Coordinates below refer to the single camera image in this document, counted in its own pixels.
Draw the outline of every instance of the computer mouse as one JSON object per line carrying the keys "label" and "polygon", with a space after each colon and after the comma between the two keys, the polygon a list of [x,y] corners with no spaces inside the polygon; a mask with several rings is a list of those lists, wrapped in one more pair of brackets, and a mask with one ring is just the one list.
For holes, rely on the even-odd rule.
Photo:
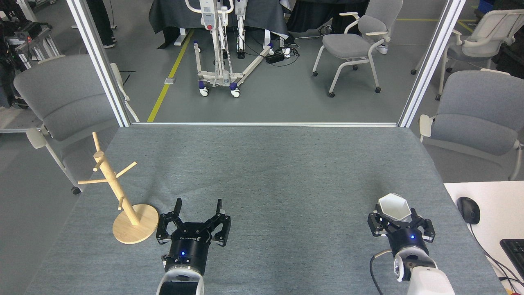
{"label": "computer mouse", "polygon": [[465,222],[478,224],[481,221],[481,209],[474,200],[468,197],[460,197],[457,200],[457,207]]}

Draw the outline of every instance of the gray tablecloth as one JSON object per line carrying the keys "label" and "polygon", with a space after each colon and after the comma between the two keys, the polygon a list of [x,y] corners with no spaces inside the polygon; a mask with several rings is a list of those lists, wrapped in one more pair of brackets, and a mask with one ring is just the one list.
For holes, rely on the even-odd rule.
{"label": "gray tablecloth", "polygon": [[[199,8],[199,0],[189,3]],[[200,24],[201,15],[190,11],[184,0],[154,0],[149,11],[149,23],[155,33],[166,27],[203,28]],[[230,14],[230,26],[236,25],[236,16]],[[251,0],[247,3],[245,26],[267,29],[286,38],[289,33],[282,6],[278,0]]]}
{"label": "gray tablecloth", "polygon": [[[389,246],[367,215],[387,193],[433,221],[430,256],[456,294],[505,294],[409,129],[131,127],[106,155],[116,171],[138,162],[120,178],[133,204],[167,213],[181,197],[182,220],[203,222],[223,200],[231,232],[210,247],[206,294],[376,294],[369,259]],[[116,207],[107,184],[90,185],[26,294],[154,294],[169,244],[119,243]],[[405,294],[392,262],[377,258],[375,275]]]}

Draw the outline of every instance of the gray chair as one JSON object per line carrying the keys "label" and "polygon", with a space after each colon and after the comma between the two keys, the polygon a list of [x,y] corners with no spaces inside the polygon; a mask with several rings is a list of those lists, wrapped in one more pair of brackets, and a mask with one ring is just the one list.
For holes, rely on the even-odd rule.
{"label": "gray chair", "polygon": [[96,152],[91,133],[98,133],[102,150],[118,124],[89,55],[46,61],[14,80],[21,97],[42,120],[40,130],[27,135],[35,148],[46,146],[69,178],[73,193],[80,193],[93,173]]}
{"label": "gray chair", "polygon": [[[378,84],[377,72],[373,62],[372,53],[375,48],[390,41],[391,29],[402,8],[402,0],[370,0],[366,13],[362,17],[356,12],[340,13],[342,16],[353,16],[355,21],[348,25],[344,34],[331,34],[322,38],[322,46],[313,66],[313,76],[317,76],[316,67],[319,64],[322,51],[327,49],[333,56],[345,59],[336,71],[335,77],[329,88],[329,97],[335,97],[333,89],[339,78],[342,68],[353,66],[353,70],[358,69],[358,64],[369,63],[375,79],[375,92],[380,93],[381,88]],[[348,30],[358,24],[358,30],[364,37],[355,34],[348,34]]]}
{"label": "gray chair", "polygon": [[[420,140],[444,182],[514,180],[520,169],[524,128],[524,80],[506,73],[481,70],[451,74],[437,115],[422,115]],[[516,154],[510,174],[501,157]]]}
{"label": "gray chair", "polygon": [[[491,58],[498,54],[500,46],[515,42],[514,34],[523,25],[524,9],[492,10],[482,17],[470,36],[462,36],[453,30],[455,38],[450,38],[442,54],[439,94],[435,100],[440,100],[442,95],[445,72],[451,72],[456,61],[487,61],[486,68],[489,69]],[[449,59],[453,63],[447,67]]]}

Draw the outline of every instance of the keyboard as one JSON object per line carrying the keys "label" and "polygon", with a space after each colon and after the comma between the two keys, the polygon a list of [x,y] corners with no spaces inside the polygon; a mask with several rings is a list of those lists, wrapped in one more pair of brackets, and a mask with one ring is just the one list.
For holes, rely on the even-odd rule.
{"label": "keyboard", "polygon": [[503,239],[500,241],[500,246],[520,276],[524,278],[524,239]]}

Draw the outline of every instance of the blue box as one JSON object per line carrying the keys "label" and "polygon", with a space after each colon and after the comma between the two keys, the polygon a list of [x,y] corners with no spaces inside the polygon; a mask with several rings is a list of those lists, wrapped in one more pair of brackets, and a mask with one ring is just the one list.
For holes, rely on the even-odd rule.
{"label": "blue box", "polygon": [[478,11],[486,14],[493,10],[493,0],[480,0],[478,3]]}

